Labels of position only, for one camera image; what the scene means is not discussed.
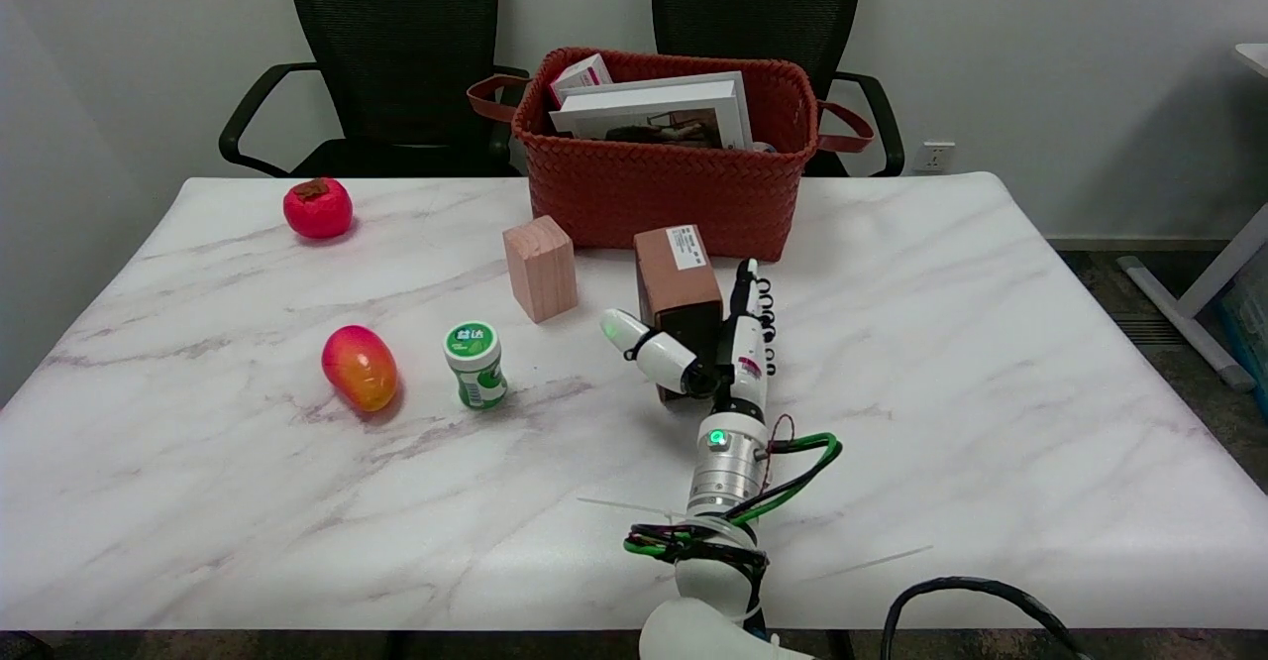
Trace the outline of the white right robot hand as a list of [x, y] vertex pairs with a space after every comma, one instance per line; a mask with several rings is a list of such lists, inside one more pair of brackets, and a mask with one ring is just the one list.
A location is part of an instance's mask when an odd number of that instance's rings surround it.
[[711, 364], [670, 331], [645, 326], [624, 309], [607, 308], [598, 317], [598, 329], [652, 384], [680, 397], [710, 399], [715, 413], [744, 413], [762, 422], [767, 379], [776, 371], [768, 348], [773, 341], [773, 315], [765, 307], [768, 293], [770, 282], [758, 275], [757, 260], [743, 258]]

